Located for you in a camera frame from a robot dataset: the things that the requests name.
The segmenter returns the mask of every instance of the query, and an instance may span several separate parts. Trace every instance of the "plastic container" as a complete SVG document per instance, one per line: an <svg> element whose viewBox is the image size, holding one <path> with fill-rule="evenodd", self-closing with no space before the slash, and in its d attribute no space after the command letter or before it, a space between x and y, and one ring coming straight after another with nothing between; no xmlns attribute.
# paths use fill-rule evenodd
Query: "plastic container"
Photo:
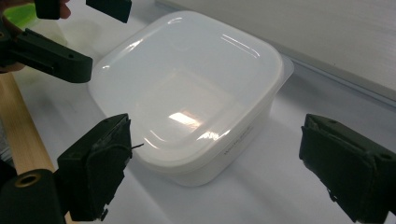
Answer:
<svg viewBox="0 0 396 224"><path fill-rule="evenodd" d="M93 69L89 87L107 116L130 115L133 144L145 143L134 152L139 161L198 186L261 129L292 71L292 62L260 39L181 11L114 49Z"/></svg>

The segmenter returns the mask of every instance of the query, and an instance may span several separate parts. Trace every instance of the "black clamp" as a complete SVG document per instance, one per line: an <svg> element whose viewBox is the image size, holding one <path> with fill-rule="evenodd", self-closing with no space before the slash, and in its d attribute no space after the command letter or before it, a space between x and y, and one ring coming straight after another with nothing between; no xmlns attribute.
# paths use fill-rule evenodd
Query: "black clamp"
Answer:
<svg viewBox="0 0 396 224"><path fill-rule="evenodd" d="M300 159L352 221L384 223L396 214L396 154L349 129L307 115Z"/></svg>
<svg viewBox="0 0 396 224"><path fill-rule="evenodd" d="M54 174L33 170L0 186L0 223L63 224L68 211L75 221L103 220L136 148L130 122L105 119L58 158Z"/></svg>

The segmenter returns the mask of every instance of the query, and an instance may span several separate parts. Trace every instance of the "table surface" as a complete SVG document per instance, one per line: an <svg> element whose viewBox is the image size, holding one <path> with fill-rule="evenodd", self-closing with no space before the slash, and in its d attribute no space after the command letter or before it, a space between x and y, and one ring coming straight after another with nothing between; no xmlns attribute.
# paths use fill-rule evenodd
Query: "table surface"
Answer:
<svg viewBox="0 0 396 224"><path fill-rule="evenodd" d="M93 57L94 63L174 11L153 0L135 0L124 24L83 2L71 1L71 18L58 25L67 46ZM55 166L63 151L105 118L87 84L66 83L29 68L15 78ZM131 160L103 223L352 223L298 158L307 113L336 119L396 151L395 107L296 65L274 100L267 126L214 181L181 187Z"/></svg>

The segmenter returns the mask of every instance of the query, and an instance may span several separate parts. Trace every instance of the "green object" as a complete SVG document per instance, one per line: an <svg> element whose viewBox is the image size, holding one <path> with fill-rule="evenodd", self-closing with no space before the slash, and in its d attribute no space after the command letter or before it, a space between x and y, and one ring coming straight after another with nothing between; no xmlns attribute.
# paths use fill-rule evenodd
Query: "green object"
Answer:
<svg viewBox="0 0 396 224"><path fill-rule="evenodd" d="M26 28L29 24L37 20L37 16L35 15L35 4L8 8L4 12L4 15L19 28Z"/></svg>

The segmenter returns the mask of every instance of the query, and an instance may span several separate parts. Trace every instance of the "white plastic lid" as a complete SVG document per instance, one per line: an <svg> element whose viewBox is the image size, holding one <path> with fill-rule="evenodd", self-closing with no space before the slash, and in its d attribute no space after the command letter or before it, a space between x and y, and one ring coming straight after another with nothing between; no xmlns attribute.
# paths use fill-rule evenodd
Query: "white plastic lid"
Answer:
<svg viewBox="0 0 396 224"><path fill-rule="evenodd" d="M273 101L283 61L269 44L201 14L155 21L108 54L92 73L107 116L128 113L134 154L149 168L185 173L207 164Z"/></svg>

